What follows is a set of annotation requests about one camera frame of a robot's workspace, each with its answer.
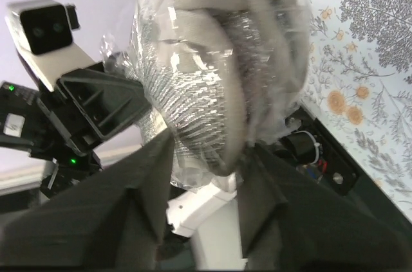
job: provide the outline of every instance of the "camera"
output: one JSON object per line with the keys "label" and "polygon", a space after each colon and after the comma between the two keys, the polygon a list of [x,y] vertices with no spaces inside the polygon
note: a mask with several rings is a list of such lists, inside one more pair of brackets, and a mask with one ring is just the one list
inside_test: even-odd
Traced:
{"label": "camera", "polygon": [[71,34],[80,28],[75,6],[53,0],[28,0],[7,6],[6,24],[19,57],[36,83],[53,91],[56,81],[94,64]]}

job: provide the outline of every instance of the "crinkled plastic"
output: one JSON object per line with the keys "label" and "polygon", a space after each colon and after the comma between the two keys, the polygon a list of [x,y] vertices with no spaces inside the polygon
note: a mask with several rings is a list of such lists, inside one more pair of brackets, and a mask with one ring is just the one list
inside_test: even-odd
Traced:
{"label": "crinkled plastic", "polygon": [[106,71],[140,81],[153,105],[137,122],[144,143],[173,131],[177,186],[233,191],[247,145],[298,127],[285,118],[306,79],[308,9],[306,0],[137,0],[128,49],[109,59],[115,45],[103,38]]}

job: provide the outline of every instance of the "screw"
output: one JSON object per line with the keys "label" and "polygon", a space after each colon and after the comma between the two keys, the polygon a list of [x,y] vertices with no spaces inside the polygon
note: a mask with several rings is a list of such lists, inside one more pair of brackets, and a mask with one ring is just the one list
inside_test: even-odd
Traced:
{"label": "screw", "polygon": [[334,174],[333,174],[333,181],[336,183],[336,184],[342,184],[343,183],[343,177],[342,177],[342,175],[340,174],[340,173],[338,173],[338,172],[335,172]]}

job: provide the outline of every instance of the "floral pattern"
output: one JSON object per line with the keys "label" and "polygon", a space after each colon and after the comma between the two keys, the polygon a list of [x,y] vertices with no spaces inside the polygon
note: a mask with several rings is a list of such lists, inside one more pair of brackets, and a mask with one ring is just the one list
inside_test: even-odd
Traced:
{"label": "floral pattern", "polygon": [[412,221],[412,0],[310,0],[304,105]]}

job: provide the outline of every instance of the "sticker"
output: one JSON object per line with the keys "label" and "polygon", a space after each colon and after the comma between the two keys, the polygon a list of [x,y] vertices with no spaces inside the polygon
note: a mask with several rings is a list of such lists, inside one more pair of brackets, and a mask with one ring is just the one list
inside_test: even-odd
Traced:
{"label": "sticker", "polygon": [[10,113],[7,116],[5,127],[3,129],[4,134],[7,136],[20,138],[25,121],[26,119],[24,119],[24,116],[18,116]]}

